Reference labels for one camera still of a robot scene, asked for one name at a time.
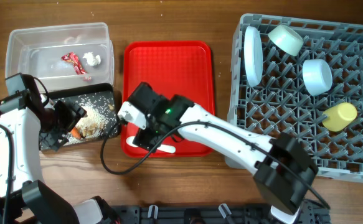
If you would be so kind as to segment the yellow cup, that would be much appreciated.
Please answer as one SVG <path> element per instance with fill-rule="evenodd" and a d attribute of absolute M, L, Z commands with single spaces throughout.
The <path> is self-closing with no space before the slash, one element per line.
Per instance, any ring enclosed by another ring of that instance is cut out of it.
<path fill-rule="evenodd" d="M 322 121 L 323 126 L 329 131 L 338 132 L 356 119 L 357 109 L 353 104 L 343 102 L 328 108 L 323 114 L 326 115 L 326 119 Z"/>

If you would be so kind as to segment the orange carrot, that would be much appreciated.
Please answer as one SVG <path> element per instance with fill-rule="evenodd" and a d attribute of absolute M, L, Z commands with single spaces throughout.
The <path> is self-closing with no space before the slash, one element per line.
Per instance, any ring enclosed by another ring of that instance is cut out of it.
<path fill-rule="evenodd" d="M 73 128 L 70 133 L 75 139 L 81 140 L 82 136 L 77 128 Z"/>

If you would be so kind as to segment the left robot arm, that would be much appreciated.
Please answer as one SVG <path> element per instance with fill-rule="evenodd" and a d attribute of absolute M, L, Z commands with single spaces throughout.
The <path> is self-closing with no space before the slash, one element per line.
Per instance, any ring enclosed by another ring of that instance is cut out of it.
<path fill-rule="evenodd" d="M 15 223 L 23 210 L 33 223 L 100 223 L 98 198 L 72 206 L 43 181 L 39 146 L 59 148 L 85 111 L 57 102 L 47 108 L 40 94 L 18 91 L 0 101 L 0 223 Z"/>

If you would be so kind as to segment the light blue bowl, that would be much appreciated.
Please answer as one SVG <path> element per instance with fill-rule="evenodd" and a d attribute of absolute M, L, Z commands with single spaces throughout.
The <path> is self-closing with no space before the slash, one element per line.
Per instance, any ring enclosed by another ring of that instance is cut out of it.
<path fill-rule="evenodd" d="M 332 87 L 332 72 L 323 59 L 305 60 L 302 75 L 304 85 L 311 96 L 318 96 Z"/>

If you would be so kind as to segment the light blue plate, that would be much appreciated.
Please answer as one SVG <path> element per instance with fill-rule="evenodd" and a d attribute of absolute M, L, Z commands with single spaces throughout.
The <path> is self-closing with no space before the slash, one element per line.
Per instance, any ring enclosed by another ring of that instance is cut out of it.
<path fill-rule="evenodd" d="M 260 84 L 263 73 L 262 41 L 255 27 L 245 30 L 243 56 L 248 85 L 255 87 Z"/>

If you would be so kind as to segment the red plastic tray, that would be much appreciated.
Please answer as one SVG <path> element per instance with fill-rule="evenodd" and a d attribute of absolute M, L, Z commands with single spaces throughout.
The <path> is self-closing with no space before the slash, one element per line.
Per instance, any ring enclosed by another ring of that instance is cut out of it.
<path fill-rule="evenodd" d="M 124 54 L 123 103 L 141 83 L 171 99 L 183 96 L 200 105 L 210 114 L 215 113 L 212 59 L 210 48 L 201 41 L 135 42 Z M 211 148 L 174 134 L 163 144 L 174 146 L 174 154 L 157 150 L 148 152 L 127 145 L 126 139 L 134 136 L 138 128 L 128 123 L 121 132 L 121 147 L 131 157 L 204 156 Z"/>

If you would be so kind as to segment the red snack wrapper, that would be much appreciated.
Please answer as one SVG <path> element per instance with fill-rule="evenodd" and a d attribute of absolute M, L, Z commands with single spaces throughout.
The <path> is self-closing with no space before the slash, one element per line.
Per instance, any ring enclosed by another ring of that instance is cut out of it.
<path fill-rule="evenodd" d="M 74 53 L 70 52 L 61 57 L 61 59 L 64 62 L 67 62 L 72 65 L 73 69 L 75 70 L 75 73 L 77 75 L 83 75 L 83 80 L 86 82 L 90 82 L 92 80 L 91 77 L 87 76 L 86 70 L 82 67 L 82 64 L 80 63 L 79 57 Z"/>

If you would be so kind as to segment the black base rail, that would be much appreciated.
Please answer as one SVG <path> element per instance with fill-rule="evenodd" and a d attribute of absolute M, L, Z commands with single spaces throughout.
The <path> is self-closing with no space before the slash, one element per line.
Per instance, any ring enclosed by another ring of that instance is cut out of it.
<path fill-rule="evenodd" d="M 270 213 L 271 206 L 266 203 L 196 207 L 164 207 L 152 204 L 148 207 L 113 206 L 112 209 L 118 216 L 115 223 L 122 224 L 260 224 L 281 222 L 279 218 Z"/>

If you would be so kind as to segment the grey dishwasher rack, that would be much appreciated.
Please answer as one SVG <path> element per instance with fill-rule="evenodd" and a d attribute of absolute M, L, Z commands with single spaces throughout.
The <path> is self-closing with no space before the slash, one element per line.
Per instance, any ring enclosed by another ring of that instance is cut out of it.
<path fill-rule="evenodd" d="M 268 37 L 285 25 L 303 38 L 297 56 L 277 47 Z M 250 87 L 243 69 L 243 39 L 247 27 L 258 29 L 263 46 L 263 77 Z M 305 60 L 323 59 L 332 72 L 332 87 L 311 96 L 304 86 Z M 244 14 L 233 34 L 232 87 L 229 123 L 276 137 L 296 136 L 319 168 L 319 174 L 363 183 L 363 25 L 316 21 L 264 14 Z M 353 104 L 356 119 L 332 132 L 322 121 L 328 108 Z"/>

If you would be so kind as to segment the white plastic spoon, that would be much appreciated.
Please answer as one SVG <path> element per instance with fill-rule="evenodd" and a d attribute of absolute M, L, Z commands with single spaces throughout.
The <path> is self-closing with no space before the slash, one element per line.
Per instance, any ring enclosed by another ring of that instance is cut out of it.
<path fill-rule="evenodd" d="M 127 145 L 129 145 L 131 147 L 137 147 L 137 145 L 133 144 L 133 141 L 134 141 L 134 136 L 130 136 L 126 139 Z M 170 154 L 174 154 L 176 151 L 176 148 L 174 146 L 162 144 L 157 148 L 157 150 L 166 152 L 166 153 L 170 153 Z"/>

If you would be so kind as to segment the rice and food scraps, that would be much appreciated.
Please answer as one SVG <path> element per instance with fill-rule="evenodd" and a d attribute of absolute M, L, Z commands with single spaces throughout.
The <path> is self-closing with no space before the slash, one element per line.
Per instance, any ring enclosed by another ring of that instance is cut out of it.
<path fill-rule="evenodd" d="M 68 143 L 80 144 L 87 141 L 94 141 L 102 138 L 107 128 L 111 128 L 116 121 L 115 105 L 108 98 L 100 96 L 98 98 L 81 98 L 77 103 L 87 111 L 87 114 L 80 119 L 74 128 L 81 134 L 81 140 L 75 139 L 71 133 L 67 134 Z"/>

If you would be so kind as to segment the white tissue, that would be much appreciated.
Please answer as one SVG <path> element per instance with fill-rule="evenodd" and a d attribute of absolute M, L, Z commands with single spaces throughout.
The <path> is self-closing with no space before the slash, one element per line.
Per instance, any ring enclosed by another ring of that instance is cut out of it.
<path fill-rule="evenodd" d="M 83 58 L 87 61 L 87 64 L 91 67 L 101 64 L 100 55 L 94 55 L 92 52 L 84 53 Z"/>

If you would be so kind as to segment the black tray bin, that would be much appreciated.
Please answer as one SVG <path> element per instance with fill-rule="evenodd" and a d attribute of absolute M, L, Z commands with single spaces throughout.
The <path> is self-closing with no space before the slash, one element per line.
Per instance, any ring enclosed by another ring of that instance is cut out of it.
<path fill-rule="evenodd" d="M 113 87 L 107 83 L 53 91 L 42 95 L 54 109 L 57 127 L 39 136 L 40 150 L 111 138 L 119 133 Z"/>

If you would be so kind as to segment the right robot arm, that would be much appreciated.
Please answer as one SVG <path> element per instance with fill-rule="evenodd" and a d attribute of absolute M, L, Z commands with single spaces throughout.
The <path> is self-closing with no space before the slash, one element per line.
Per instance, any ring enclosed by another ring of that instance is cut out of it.
<path fill-rule="evenodd" d="M 282 223 L 297 221 L 318 168 L 296 138 L 286 133 L 273 138 L 246 131 L 180 95 L 170 100 L 162 95 L 131 97 L 126 105 L 132 109 L 131 122 L 139 127 L 135 144 L 152 149 L 176 134 L 208 146 L 253 175 L 274 218 Z"/>

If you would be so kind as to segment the clear plastic bin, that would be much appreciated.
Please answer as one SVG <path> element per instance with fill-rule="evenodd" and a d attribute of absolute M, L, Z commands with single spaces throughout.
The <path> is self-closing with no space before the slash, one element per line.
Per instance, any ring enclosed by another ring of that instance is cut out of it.
<path fill-rule="evenodd" d="M 90 82 L 77 75 L 61 57 L 74 52 Z M 100 55 L 101 64 L 91 67 L 84 53 Z M 114 83 L 115 58 L 108 26 L 104 22 L 16 29 L 10 33 L 5 77 L 23 73 L 37 77 L 48 91 L 67 90 L 100 83 Z"/>

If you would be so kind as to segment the green bowl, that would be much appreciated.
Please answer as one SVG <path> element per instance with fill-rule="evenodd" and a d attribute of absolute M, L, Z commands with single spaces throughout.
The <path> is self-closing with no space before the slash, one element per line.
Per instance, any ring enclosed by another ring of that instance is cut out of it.
<path fill-rule="evenodd" d="M 303 38 L 285 25 L 276 26 L 268 37 L 277 47 L 292 56 L 297 56 L 303 46 Z"/>

